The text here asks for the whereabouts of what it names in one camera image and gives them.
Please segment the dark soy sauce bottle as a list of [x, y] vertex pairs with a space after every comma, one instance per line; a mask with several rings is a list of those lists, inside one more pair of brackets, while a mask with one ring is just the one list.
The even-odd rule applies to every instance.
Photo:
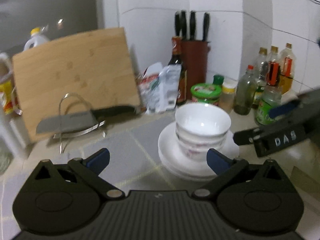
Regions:
[[173, 66], [179, 80], [178, 80], [178, 91], [176, 105], [180, 106], [185, 104], [187, 100], [187, 70], [182, 61], [182, 39], [178, 36], [171, 38], [172, 44], [172, 55], [168, 63], [169, 66]]

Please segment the bamboo cutting board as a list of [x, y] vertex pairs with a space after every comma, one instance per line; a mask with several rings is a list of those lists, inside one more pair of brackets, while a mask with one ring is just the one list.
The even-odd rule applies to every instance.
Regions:
[[58, 113], [84, 111], [79, 94], [93, 109], [140, 105], [124, 28], [87, 31], [58, 38], [13, 56], [16, 93], [29, 138], [39, 122]]

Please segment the large white plate fruit print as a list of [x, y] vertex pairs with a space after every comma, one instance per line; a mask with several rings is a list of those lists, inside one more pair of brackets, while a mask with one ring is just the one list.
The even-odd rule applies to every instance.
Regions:
[[[175, 128], [176, 123], [172, 122], [167, 127], [165, 127], [163, 131], [161, 131], [158, 138], [158, 152], [161, 151], [166, 154], [183, 154], [177, 142]], [[224, 146], [218, 151], [231, 159], [239, 156], [239, 146], [237, 146], [233, 142], [233, 133], [231, 131], [227, 133], [227, 138]]]

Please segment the yellow lid jar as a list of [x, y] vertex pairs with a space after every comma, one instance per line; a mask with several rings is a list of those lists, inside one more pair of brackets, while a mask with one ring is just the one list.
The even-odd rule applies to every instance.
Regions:
[[222, 92], [219, 100], [219, 107], [225, 112], [231, 113], [236, 94], [237, 83], [230, 79], [225, 79], [222, 84]]

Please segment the white plastic food bag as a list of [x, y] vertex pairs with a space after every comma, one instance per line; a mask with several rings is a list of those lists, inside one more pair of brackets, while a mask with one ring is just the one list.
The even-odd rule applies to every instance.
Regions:
[[153, 86], [146, 112], [148, 114], [172, 111], [176, 107], [179, 77], [173, 66], [163, 66], [157, 81]]

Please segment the green label clear bottle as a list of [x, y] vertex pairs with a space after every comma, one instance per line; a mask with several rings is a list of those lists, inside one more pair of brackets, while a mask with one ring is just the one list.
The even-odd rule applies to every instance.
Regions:
[[276, 121], [269, 116], [271, 109], [277, 107], [281, 103], [281, 88], [266, 86], [259, 101], [258, 110], [255, 120], [260, 125], [269, 125]]

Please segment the oil jug yellow label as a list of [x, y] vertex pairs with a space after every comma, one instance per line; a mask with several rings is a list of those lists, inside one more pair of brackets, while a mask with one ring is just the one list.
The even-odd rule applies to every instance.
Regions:
[[1, 53], [1, 107], [9, 118], [18, 116], [13, 106], [13, 103], [18, 106], [17, 96], [12, 94], [14, 88], [14, 71], [11, 59], [6, 53]]

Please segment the tall clear bottle gold cap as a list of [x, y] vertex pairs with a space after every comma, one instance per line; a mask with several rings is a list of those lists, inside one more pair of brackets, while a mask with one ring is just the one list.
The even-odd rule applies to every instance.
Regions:
[[254, 64], [255, 79], [257, 81], [257, 89], [255, 91], [252, 107], [257, 109], [262, 93], [266, 87], [266, 76], [268, 73], [267, 49], [260, 47], [258, 57]]

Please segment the red knife block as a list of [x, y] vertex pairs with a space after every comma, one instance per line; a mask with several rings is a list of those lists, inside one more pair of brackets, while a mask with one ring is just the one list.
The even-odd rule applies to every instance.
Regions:
[[197, 40], [182, 41], [182, 61], [187, 72], [187, 99], [191, 100], [191, 87], [205, 83], [210, 48], [208, 42]]

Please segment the green lid seasoning jar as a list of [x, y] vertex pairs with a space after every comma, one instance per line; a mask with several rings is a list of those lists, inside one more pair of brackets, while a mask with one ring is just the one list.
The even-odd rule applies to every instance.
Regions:
[[192, 102], [201, 102], [218, 105], [222, 88], [215, 84], [199, 83], [191, 87]]

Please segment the green glass oil bottle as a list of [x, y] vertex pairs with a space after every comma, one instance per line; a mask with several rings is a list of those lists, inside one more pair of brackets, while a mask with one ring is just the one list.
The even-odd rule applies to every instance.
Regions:
[[240, 78], [234, 99], [234, 111], [240, 115], [248, 115], [257, 90], [257, 78], [253, 65], [248, 65], [245, 74]]

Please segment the grey dish mat yellow lines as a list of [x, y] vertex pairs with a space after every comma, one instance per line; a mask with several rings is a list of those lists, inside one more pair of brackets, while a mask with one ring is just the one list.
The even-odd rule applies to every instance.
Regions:
[[64, 164], [75, 157], [87, 158], [105, 147], [110, 151], [111, 160], [100, 176], [124, 192], [194, 189], [195, 184], [170, 174], [158, 157], [158, 136], [173, 120], [170, 113], [144, 115], [114, 124], [106, 135], [94, 132], [68, 142], [63, 155], [59, 155], [56, 143], [49, 140], [36, 143], [26, 161], [13, 161], [1, 176], [1, 239], [11, 239], [18, 233], [19, 227], [12, 214], [13, 201], [31, 171], [45, 158], [55, 164]]

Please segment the white jug yellow cap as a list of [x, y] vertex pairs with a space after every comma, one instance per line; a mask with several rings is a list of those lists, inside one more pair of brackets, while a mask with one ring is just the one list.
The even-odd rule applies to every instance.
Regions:
[[43, 29], [40, 27], [36, 27], [31, 30], [30, 32], [30, 38], [29, 40], [25, 43], [23, 50], [29, 50], [34, 47], [38, 47], [44, 43], [49, 42], [49, 38], [47, 38], [43, 34]]

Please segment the white bowl pink floral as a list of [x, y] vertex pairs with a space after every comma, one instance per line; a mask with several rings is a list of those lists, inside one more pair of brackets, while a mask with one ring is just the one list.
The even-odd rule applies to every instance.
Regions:
[[217, 136], [205, 136], [205, 135], [196, 135], [191, 132], [186, 131], [183, 129], [181, 126], [176, 124], [175, 128], [176, 136], [179, 141], [186, 143], [186, 144], [193, 144], [197, 146], [204, 146], [204, 145], [222, 145], [226, 138], [227, 138], [227, 133], [223, 133], [222, 135], [217, 135]]

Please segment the red label oil bottle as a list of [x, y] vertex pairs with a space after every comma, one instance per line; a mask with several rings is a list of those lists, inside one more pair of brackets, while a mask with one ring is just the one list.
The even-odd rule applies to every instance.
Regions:
[[278, 47], [271, 46], [270, 53], [267, 55], [266, 59], [268, 62], [267, 84], [269, 86], [278, 87], [281, 73]]

